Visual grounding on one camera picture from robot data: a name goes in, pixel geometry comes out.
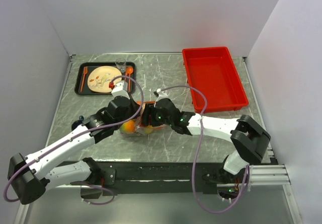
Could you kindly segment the orange fake fruit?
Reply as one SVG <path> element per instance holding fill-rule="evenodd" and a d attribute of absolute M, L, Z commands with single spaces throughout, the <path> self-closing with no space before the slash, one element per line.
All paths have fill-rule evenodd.
<path fill-rule="evenodd" d="M 120 131 L 124 134 L 132 134 L 136 130 L 135 121 L 129 120 L 123 123 L 120 127 Z"/>

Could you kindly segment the clear zip top bag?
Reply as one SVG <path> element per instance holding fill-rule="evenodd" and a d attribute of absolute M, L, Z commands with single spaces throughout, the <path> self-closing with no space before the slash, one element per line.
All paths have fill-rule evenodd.
<path fill-rule="evenodd" d="M 166 127 L 165 124 L 161 124 L 156 121 L 153 117 L 155 117 L 155 101 L 145 101 L 143 102 L 142 109 L 140 110 L 139 116 L 135 119 L 136 130 L 132 134 L 124 134 L 120 131 L 120 133 L 124 136 L 145 136 L 147 134 L 143 134 L 142 128 L 144 126 L 152 126 L 154 128 L 153 131 L 161 130 Z"/>

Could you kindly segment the yellow fake fruit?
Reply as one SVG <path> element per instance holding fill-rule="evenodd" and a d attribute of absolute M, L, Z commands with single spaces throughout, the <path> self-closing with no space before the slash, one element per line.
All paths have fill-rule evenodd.
<path fill-rule="evenodd" d="M 143 134 L 150 134 L 152 133 L 154 128 L 152 126 L 144 126 L 142 128 Z"/>

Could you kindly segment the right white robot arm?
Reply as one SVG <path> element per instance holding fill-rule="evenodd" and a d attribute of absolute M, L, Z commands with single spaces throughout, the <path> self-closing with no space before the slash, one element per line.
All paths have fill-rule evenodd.
<path fill-rule="evenodd" d="M 147 103 L 141 125 L 167 125 L 178 134 L 205 135 L 231 142 L 235 151 L 224 159 L 219 171 L 226 183 L 233 182 L 247 165 L 260 164 L 271 140 L 269 133 L 248 115 L 233 119 L 202 116 L 180 111 L 169 98 Z"/>

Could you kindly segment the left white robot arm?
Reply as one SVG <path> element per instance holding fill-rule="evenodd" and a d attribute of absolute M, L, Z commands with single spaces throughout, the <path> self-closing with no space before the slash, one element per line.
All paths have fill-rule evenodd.
<path fill-rule="evenodd" d="M 30 204 L 46 191 L 72 183 L 106 192 L 101 185 L 104 174 L 92 158 L 65 166 L 62 162 L 112 136 L 122 124 L 140 116 L 141 109 L 142 105 L 131 97 L 117 96 L 62 139 L 26 157 L 22 154 L 11 157 L 3 193 L 5 201 Z"/>

